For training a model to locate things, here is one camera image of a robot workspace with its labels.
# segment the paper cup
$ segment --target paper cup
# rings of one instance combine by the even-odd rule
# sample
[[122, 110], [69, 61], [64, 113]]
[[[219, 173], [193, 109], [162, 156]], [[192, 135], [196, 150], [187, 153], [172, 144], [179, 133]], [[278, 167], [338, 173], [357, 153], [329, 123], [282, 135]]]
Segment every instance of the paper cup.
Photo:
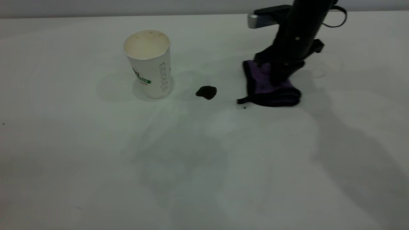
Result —
[[141, 84], [141, 90], [150, 98], [161, 98], [171, 90], [171, 41], [154, 29], [138, 31], [124, 42], [133, 72]]

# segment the white tabletop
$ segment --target white tabletop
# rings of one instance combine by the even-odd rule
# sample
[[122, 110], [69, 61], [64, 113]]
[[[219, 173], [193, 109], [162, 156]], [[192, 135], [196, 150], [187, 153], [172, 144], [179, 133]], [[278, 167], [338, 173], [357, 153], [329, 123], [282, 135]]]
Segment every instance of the white tabletop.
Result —
[[[172, 40], [159, 101], [121, 49], [145, 28]], [[322, 27], [302, 102], [266, 108], [235, 103], [277, 26], [244, 14], [0, 20], [0, 229], [407, 230], [408, 28]]]

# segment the dark stain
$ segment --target dark stain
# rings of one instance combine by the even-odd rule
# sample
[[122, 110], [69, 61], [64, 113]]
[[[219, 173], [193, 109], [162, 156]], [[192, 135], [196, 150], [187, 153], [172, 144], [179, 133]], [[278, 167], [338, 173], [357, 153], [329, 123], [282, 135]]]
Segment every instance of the dark stain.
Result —
[[212, 99], [217, 93], [217, 88], [213, 86], [202, 86], [197, 92], [196, 96], [204, 97], [207, 100]]

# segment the cup rim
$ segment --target cup rim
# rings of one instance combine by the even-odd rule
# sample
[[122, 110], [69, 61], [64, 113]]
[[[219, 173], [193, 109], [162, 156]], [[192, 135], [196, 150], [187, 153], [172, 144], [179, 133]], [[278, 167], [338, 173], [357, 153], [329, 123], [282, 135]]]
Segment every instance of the cup rim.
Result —
[[[126, 40], [127, 40], [129, 37], [131, 37], [132, 35], [134, 35], [134, 34], [136, 34], [136, 33], [139, 33], [139, 32], [142, 32], [142, 31], [145, 31], [145, 30], [154, 30], [154, 31], [158, 31], [158, 32], [161, 32], [161, 33], [163, 33], [164, 35], [166, 35], [166, 37], [167, 37], [168, 40], [169, 40], [169, 44], [168, 44], [168, 47], [166, 47], [166, 50], [165, 50], [163, 53], [159, 54], [158, 56], [151, 57], [151, 58], [144, 58], [144, 59], [135, 58], [135, 57], [133, 57], [133, 56], [127, 54], [127, 53], [125, 52], [125, 42], [126, 42]], [[162, 57], [162, 56], [169, 50], [169, 47], [170, 47], [170, 46], [171, 46], [171, 39], [169, 38], [169, 36], [168, 36], [165, 32], [160, 31], [160, 30], [158, 30], [158, 29], [141, 29], [141, 30], [138, 30], [138, 31], [136, 31], [136, 32], [131, 33], [128, 37], [126, 37], [124, 43], [122, 44], [122, 51], [123, 51], [124, 54], [125, 54], [127, 57], [129, 57], [129, 58], [132, 58], [132, 59], [135, 59], [135, 60], [139, 60], [139, 61], [148, 61], [148, 60], [153, 60], [153, 59], [157, 59], [157, 58]]]

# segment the purple towel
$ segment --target purple towel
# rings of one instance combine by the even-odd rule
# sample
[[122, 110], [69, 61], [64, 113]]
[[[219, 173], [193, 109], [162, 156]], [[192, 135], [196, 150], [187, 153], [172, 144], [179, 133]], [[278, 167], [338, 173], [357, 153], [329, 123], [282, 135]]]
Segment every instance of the purple towel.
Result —
[[253, 102], [261, 106], [280, 107], [295, 106], [300, 102], [301, 92], [289, 79], [277, 87], [270, 82], [270, 64], [261, 68], [254, 61], [244, 61], [243, 68], [247, 79], [248, 97], [237, 100], [238, 104]]

